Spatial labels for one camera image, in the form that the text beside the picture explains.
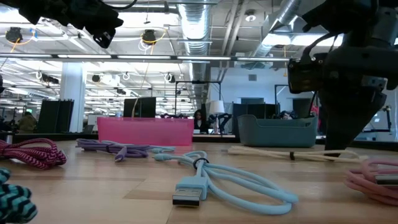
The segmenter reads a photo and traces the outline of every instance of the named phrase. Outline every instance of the exposed ceiling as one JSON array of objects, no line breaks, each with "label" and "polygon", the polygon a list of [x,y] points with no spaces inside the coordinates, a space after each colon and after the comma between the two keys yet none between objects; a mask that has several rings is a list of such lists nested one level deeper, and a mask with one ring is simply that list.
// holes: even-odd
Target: exposed ceiling
[{"label": "exposed ceiling", "polygon": [[[240,13],[245,13],[241,12],[241,8],[243,7],[241,4],[242,1],[240,0],[235,16],[231,16],[233,0],[223,0],[211,7],[210,36],[208,38],[211,42],[210,55],[221,55],[228,21],[235,19],[234,26],[236,26]],[[298,14],[308,11],[322,1],[306,0],[303,2],[303,6],[300,7]],[[141,5],[147,4],[150,7],[162,7],[163,5],[162,1],[138,1],[138,3]],[[248,52],[256,49],[264,39],[264,31],[262,29],[266,16],[277,12],[280,4],[281,0],[248,1],[246,10],[253,9],[253,15],[256,19],[254,21],[242,20],[231,51],[232,54],[237,52],[248,54]],[[73,26],[64,27],[57,21],[44,18],[34,26],[20,16],[17,10],[10,10],[2,5],[0,7],[1,52],[12,51],[14,53],[25,54],[134,55],[152,53],[156,55],[186,55],[185,44],[182,41],[184,39],[182,22],[178,14],[121,12],[119,18],[124,21],[123,26],[116,29],[116,36],[110,47],[102,49],[85,30],[78,31]],[[13,43],[6,40],[5,33],[10,27],[22,28],[21,34],[24,39],[22,43],[26,44],[14,46]],[[155,30],[156,37],[161,39],[153,48],[142,44],[141,34],[148,29]],[[275,57],[298,57],[302,48],[300,45],[287,45],[282,48],[274,47],[270,51],[270,54]],[[11,58],[5,61],[4,58],[0,58],[1,64],[3,64],[1,74],[5,85],[31,86],[31,88],[6,90],[0,101],[1,106],[12,108],[15,105],[28,104],[40,107],[38,101],[42,98],[56,99],[59,97],[59,85],[44,83],[38,78],[43,73],[57,78],[62,82],[62,62]],[[175,93],[175,85],[165,81],[165,75],[170,73],[177,80],[191,81],[193,79],[189,63],[85,62],[85,69],[88,74],[86,88],[87,113],[95,111],[113,114],[117,110],[123,110],[123,99],[125,97],[137,96],[157,96],[159,97],[159,112],[173,113],[174,99],[172,98]],[[129,91],[127,95],[117,94],[116,90],[100,90],[98,87],[107,86],[107,84],[105,82],[93,82],[91,80],[93,75],[100,75],[105,79],[116,80],[118,82],[116,85],[121,88],[130,87],[137,89]],[[47,85],[51,88],[39,88],[40,86]],[[181,85],[179,89],[181,89],[181,95],[178,99],[178,112],[192,113],[197,107],[197,100],[201,100],[198,99],[198,90],[194,89],[191,84]],[[205,86],[203,86],[199,94],[200,96],[206,96]],[[18,98],[23,98],[24,101],[17,101]]]}]

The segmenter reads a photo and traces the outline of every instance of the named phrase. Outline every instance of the ventilation duct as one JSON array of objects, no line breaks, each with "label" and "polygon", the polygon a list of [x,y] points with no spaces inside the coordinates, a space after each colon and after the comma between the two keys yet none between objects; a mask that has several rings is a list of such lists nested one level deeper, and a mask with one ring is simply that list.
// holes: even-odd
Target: ventilation duct
[{"label": "ventilation duct", "polygon": [[[273,45],[266,45],[263,44],[267,38],[269,38],[269,32],[273,30],[279,29],[283,26],[289,26],[293,24],[297,18],[297,11],[299,10],[300,4],[302,0],[284,0],[280,6],[280,10],[277,13],[275,19],[272,19],[271,16],[267,16],[266,20],[264,21],[262,31],[265,33],[264,40],[261,44],[259,44],[256,50],[250,55],[250,57],[266,57],[267,54],[271,51],[274,47]],[[243,65],[243,68],[252,70],[254,68],[264,68],[267,64],[266,63],[258,63],[253,62],[246,65]]]},{"label": "ventilation duct", "polygon": [[[210,36],[210,7],[201,4],[180,4],[177,6],[181,15],[183,38],[187,40],[208,40]],[[209,43],[187,42],[185,50],[190,56],[208,55]],[[192,80],[205,80],[206,64],[190,63],[190,77]],[[201,105],[203,85],[194,85],[193,92],[197,105]]]}]

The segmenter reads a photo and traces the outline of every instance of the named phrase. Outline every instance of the purple cable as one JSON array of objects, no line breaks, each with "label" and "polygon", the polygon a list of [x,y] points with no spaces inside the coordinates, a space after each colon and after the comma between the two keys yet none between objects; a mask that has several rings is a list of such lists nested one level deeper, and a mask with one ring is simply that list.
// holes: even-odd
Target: purple cable
[{"label": "purple cable", "polygon": [[91,139],[77,139],[77,146],[85,151],[102,151],[112,153],[115,156],[115,162],[122,161],[125,157],[145,158],[148,157],[147,150],[153,149],[153,146],[120,144],[112,141],[102,141]]}]

